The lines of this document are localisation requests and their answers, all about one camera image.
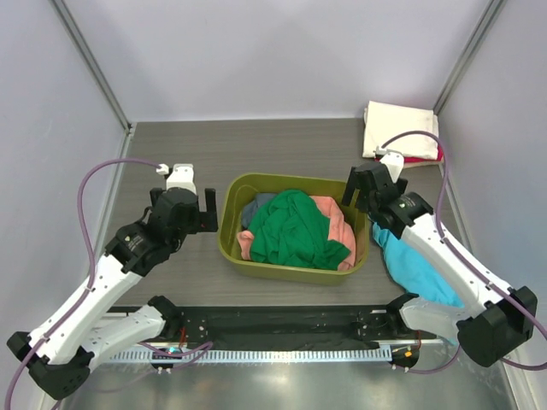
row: robotic arm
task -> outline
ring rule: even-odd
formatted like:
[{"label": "robotic arm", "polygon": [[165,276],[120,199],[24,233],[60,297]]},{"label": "robotic arm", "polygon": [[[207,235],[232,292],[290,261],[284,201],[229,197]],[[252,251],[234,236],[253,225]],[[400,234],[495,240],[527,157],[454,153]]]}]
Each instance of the robotic arm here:
[{"label": "robotic arm", "polygon": [[[116,232],[97,263],[88,297],[27,365],[37,385],[54,399],[71,395],[112,355],[143,340],[173,337],[182,327],[178,309],[165,297],[155,296],[136,313],[93,330],[121,295],[180,249],[186,235],[218,230],[215,190],[205,190],[207,211],[200,212],[192,165],[163,165],[157,172],[165,177],[166,189],[152,189],[151,206],[143,217]],[[18,331],[8,340],[19,360],[74,306],[87,281],[41,326],[30,333]]]},{"label": "robotic arm", "polygon": [[[438,231],[432,207],[414,192],[405,194],[407,181],[400,179],[403,156],[384,150],[380,162],[353,167],[342,200],[350,205],[359,190],[356,207],[383,229],[419,251],[459,295],[465,307],[447,307],[417,295],[397,298],[387,307],[392,319],[409,329],[429,331],[458,339],[468,356],[481,366],[491,366],[532,337],[533,324],[506,299],[494,292],[496,285],[533,316],[537,297],[525,286],[513,289],[473,257],[442,225]],[[449,240],[467,264],[446,246]],[[470,270],[488,279],[484,284]]]}]

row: folded white towel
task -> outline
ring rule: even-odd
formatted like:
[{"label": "folded white towel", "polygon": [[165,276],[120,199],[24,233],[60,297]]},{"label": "folded white towel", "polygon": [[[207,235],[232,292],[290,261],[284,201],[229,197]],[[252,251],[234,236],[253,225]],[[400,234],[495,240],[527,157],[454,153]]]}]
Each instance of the folded white towel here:
[{"label": "folded white towel", "polygon": [[[371,101],[365,108],[365,135],[362,156],[375,157],[376,147],[406,131],[427,131],[438,135],[438,120],[432,110],[400,107]],[[391,143],[390,149],[403,156],[436,160],[437,143],[425,135],[412,135]]]}]

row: yellow-green plastic bin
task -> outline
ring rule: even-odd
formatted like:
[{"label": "yellow-green plastic bin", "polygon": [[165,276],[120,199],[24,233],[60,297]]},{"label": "yellow-green plastic bin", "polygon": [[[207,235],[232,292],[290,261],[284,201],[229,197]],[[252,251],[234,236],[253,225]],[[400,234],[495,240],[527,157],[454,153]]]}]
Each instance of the yellow-green plastic bin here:
[{"label": "yellow-green plastic bin", "polygon": [[[341,284],[349,275],[356,272],[368,255],[368,218],[357,212],[353,203],[349,207],[341,206],[345,182],[331,179],[293,177],[267,173],[247,173],[235,179],[226,194],[221,228],[218,235],[221,253],[243,275],[256,278],[292,280],[309,284]],[[279,193],[284,190],[302,190],[308,195],[330,196],[334,198],[344,213],[345,221],[350,224],[356,235],[356,265],[347,271],[328,271],[292,266],[270,265],[244,261],[241,258],[236,235],[242,231],[241,214],[243,208],[255,195],[262,192]]]}]

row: green towel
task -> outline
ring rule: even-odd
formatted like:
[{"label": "green towel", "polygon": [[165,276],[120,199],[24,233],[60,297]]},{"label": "green towel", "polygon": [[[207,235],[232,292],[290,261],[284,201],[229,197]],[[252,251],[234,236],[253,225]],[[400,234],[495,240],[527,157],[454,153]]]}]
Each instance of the green towel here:
[{"label": "green towel", "polygon": [[300,190],[286,190],[258,209],[249,231],[250,258],[287,267],[337,270],[350,250],[329,241],[330,220]]}]

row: gray wooden tabletop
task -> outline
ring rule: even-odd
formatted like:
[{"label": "gray wooden tabletop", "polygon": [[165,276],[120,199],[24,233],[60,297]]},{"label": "gray wooden tabletop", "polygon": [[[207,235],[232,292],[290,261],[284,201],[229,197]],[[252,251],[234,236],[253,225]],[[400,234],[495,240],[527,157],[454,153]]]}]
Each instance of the gray wooden tabletop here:
[{"label": "gray wooden tabletop", "polygon": [[[194,164],[198,193],[203,197],[204,188],[216,188],[221,215],[228,185],[243,173],[346,180],[350,168],[363,161],[362,135],[358,119],[139,123],[130,156]],[[402,176],[409,180],[408,190],[432,205],[437,203],[438,167],[404,170]],[[126,166],[108,237],[141,216],[150,205],[149,190],[155,186],[163,187],[163,180],[149,167]],[[457,235],[448,200],[442,217]],[[155,295],[182,306],[384,304],[402,293],[374,243],[360,271],[340,286],[320,286],[242,276],[221,255],[215,234],[200,233],[188,236],[177,254],[157,266],[117,305],[140,306]]]}]

